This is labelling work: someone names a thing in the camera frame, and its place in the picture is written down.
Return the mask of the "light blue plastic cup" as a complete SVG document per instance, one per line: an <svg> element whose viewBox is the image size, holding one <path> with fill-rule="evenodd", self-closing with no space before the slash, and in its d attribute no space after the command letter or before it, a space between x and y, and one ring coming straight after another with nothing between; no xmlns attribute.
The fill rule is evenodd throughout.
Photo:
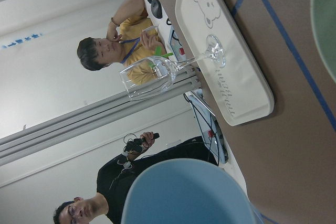
<svg viewBox="0 0 336 224"><path fill-rule="evenodd" d="M249 200L221 168L172 159L142 172L125 201L122 223L256 223Z"/></svg>

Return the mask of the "green bowl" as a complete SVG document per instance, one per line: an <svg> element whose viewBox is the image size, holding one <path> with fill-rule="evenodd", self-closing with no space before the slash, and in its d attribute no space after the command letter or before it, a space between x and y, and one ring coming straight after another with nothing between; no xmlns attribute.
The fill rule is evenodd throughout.
<svg viewBox="0 0 336 224"><path fill-rule="evenodd" d="M319 56L335 80L335 0L310 0L310 15Z"/></svg>

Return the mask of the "clear wine glass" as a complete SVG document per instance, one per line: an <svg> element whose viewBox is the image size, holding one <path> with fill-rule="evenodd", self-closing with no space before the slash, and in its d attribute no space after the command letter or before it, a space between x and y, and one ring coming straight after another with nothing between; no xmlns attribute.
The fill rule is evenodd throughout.
<svg viewBox="0 0 336 224"><path fill-rule="evenodd" d="M224 48L215 35L206 37L206 50L196 57L172 61L165 56L149 56L129 65L119 76L130 100L141 101L168 91L179 72L204 59L210 59L220 68L226 65Z"/></svg>

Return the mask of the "person in yellow shirt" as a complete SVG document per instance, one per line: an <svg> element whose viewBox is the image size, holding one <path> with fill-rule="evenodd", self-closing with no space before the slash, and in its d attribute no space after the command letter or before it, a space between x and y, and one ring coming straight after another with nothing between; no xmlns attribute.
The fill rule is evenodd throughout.
<svg viewBox="0 0 336 224"><path fill-rule="evenodd" d="M165 47L152 21L144 0L125 0L111 17L104 38L85 38L79 42L77 56L82 66L98 71L113 63L124 67L149 56L166 54Z"/></svg>

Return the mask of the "white bear tray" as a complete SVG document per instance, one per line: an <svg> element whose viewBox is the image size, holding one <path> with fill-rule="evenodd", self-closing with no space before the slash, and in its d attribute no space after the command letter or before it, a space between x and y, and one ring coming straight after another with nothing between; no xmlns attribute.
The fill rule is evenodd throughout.
<svg viewBox="0 0 336 224"><path fill-rule="evenodd" d="M236 126L263 118L274 96L223 0L176 0L175 15L225 121Z"/></svg>

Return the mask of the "black computer mouse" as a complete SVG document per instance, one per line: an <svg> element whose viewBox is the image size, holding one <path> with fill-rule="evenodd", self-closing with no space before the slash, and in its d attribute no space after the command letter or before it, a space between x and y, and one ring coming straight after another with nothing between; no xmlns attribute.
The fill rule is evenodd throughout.
<svg viewBox="0 0 336 224"><path fill-rule="evenodd" d="M162 5L159 0L152 0L151 12L152 12L152 15L157 19L161 19L163 17Z"/></svg>

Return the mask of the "person in black shirt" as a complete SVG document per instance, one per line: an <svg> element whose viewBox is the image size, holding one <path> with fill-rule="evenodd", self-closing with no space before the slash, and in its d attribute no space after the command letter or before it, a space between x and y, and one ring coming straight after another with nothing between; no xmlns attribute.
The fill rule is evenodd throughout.
<svg viewBox="0 0 336 224"><path fill-rule="evenodd" d="M135 179L147 168L162 161L193 158L217 165L214 155L205 146L203 138L196 136L157 154L137 159L130 155L131 167L118 163L121 155L105 163L98 171L96 195L89 199L75 197L62 203L54 212L54 223L89 223L105 215L111 223L120 223L127 194Z"/></svg>

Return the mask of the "aluminium frame post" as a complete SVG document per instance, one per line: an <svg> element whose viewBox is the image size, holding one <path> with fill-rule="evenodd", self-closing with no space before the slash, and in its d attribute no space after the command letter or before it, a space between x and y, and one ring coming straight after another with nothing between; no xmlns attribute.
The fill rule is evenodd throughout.
<svg viewBox="0 0 336 224"><path fill-rule="evenodd" d="M147 109L200 86L196 70L178 72L169 90L145 100L131 101L121 92L1 139L1 165L39 152L78 135Z"/></svg>

